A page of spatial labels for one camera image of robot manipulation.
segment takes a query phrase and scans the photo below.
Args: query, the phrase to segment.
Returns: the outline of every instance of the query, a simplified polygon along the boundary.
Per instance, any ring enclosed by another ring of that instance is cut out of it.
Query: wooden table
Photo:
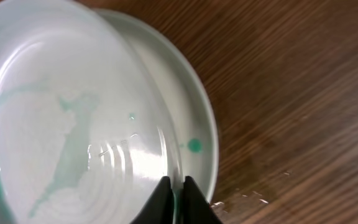
[[[358,0],[81,0],[194,66],[220,135],[224,223],[358,224]]]

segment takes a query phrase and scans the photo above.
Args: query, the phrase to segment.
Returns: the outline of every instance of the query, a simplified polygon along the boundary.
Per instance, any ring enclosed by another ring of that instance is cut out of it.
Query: glossy ceramic surface
[[[71,1],[0,3],[0,223],[129,223],[181,162],[121,36]]]
[[[208,201],[218,174],[218,134],[208,96],[180,51],[162,34],[126,14],[97,9],[135,50],[154,78],[180,146],[183,175],[190,175]]]

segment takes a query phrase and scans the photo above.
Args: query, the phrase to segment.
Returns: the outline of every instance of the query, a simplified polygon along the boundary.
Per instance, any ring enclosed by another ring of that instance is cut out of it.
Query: white plate
[[[182,180],[177,145],[154,81],[95,13],[0,3],[0,223],[128,223],[161,176]]]
[[[210,201],[218,175],[218,134],[208,96],[197,74],[168,39],[144,22],[120,12],[96,12],[134,48],[154,78],[173,118],[183,175],[192,176]],[[199,151],[197,145],[189,148],[189,143],[194,142],[201,144]]]

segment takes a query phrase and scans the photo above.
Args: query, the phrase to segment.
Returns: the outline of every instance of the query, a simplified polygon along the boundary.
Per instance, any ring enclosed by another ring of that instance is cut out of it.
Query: brown wooden surface
[[[81,2],[149,23],[198,72],[224,223],[358,223],[358,0]]]

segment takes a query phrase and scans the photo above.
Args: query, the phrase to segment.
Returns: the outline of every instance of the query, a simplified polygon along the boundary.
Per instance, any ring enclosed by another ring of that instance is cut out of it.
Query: black tool
[[[221,224],[193,178],[187,176],[178,205],[177,223]],[[172,224],[175,200],[169,177],[162,177],[142,211],[131,224]]]

